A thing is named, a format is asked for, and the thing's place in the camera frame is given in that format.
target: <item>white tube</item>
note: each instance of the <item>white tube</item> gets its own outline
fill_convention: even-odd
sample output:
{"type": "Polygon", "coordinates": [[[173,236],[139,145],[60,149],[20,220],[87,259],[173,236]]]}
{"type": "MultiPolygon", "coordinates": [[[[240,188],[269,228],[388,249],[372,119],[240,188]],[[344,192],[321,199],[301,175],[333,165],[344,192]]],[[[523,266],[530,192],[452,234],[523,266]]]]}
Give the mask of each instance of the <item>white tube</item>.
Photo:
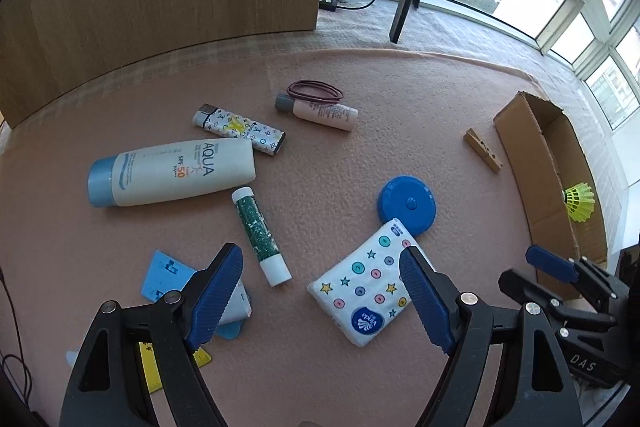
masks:
{"type": "Polygon", "coordinates": [[[93,206],[131,206],[200,196],[255,179],[250,140],[194,140],[137,149],[94,163],[93,206]]]}
{"type": "Polygon", "coordinates": [[[351,131],[358,119],[358,110],[340,103],[316,103],[293,98],[281,93],[276,97],[275,107],[279,111],[292,112],[302,120],[308,120],[336,129],[351,131]]]}

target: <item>shuttlecock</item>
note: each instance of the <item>shuttlecock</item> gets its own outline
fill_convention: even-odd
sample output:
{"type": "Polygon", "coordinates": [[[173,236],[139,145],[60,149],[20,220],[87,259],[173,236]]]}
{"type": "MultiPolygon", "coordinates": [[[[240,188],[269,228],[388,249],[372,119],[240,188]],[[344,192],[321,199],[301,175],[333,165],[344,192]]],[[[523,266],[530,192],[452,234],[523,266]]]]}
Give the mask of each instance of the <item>shuttlecock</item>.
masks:
{"type": "Polygon", "coordinates": [[[591,187],[586,183],[578,183],[567,190],[562,191],[564,206],[569,217],[579,223],[585,222],[591,217],[596,200],[591,187]]]}

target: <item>pink lotion bottle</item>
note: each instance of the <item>pink lotion bottle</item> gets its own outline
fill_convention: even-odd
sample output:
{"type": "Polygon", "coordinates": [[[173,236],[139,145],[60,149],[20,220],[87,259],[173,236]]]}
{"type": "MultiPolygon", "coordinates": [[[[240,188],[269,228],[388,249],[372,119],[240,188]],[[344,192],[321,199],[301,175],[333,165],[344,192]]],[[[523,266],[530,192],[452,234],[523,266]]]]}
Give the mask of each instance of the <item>pink lotion bottle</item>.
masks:
{"type": "Polygon", "coordinates": [[[292,112],[302,120],[308,120],[336,129],[351,131],[358,119],[358,110],[340,103],[307,102],[280,93],[276,97],[276,109],[282,112],[292,112]]]}

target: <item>blue tape measure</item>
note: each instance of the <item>blue tape measure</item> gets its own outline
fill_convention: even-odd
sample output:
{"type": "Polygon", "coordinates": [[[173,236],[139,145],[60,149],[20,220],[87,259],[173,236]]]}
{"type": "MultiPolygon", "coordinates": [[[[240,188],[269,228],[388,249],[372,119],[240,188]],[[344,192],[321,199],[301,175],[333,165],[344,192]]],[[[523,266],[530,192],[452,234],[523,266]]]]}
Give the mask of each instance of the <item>blue tape measure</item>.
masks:
{"type": "Polygon", "coordinates": [[[412,176],[398,176],[380,190],[378,216],[382,223],[397,217],[409,233],[416,236],[433,224],[436,201],[423,181],[412,176]]]}

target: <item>pink felt mat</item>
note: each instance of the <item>pink felt mat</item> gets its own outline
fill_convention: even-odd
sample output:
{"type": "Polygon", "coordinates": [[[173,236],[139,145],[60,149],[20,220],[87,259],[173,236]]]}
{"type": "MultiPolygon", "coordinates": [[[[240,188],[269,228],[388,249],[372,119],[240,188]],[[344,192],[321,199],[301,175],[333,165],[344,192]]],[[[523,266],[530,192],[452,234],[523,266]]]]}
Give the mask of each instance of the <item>pink felt mat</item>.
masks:
{"type": "MultiPolygon", "coordinates": [[[[196,269],[223,243],[244,251],[242,280],[254,315],[234,341],[215,339],[202,374],[230,427],[413,427],[446,357],[431,346],[413,307],[368,346],[353,346],[306,285],[377,230],[376,198],[389,178],[423,179],[438,205],[418,238],[459,289],[514,306],[497,286],[524,261],[529,232],[518,189],[492,125],[518,90],[543,94],[516,74],[390,50],[320,51],[205,65],[64,107],[31,125],[0,156],[0,264],[12,291],[32,407],[55,426],[70,370],[65,351],[82,340],[100,304],[145,302],[140,286],[154,250],[196,269]],[[352,133],[274,111],[300,78],[342,88],[356,107],[352,133]],[[129,208],[92,208],[86,174],[96,158],[209,137],[192,127],[202,103],[286,131],[276,157],[255,153],[252,187],[293,279],[269,287],[231,202],[230,190],[129,208]],[[467,146],[474,127],[505,160],[499,174],[467,146]]],[[[3,307],[0,346],[17,352],[3,307]]],[[[470,425],[481,425],[499,349],[492,349],[470,425]]],[[[162,392],[162,426],[173,425],[162,392]]]]}

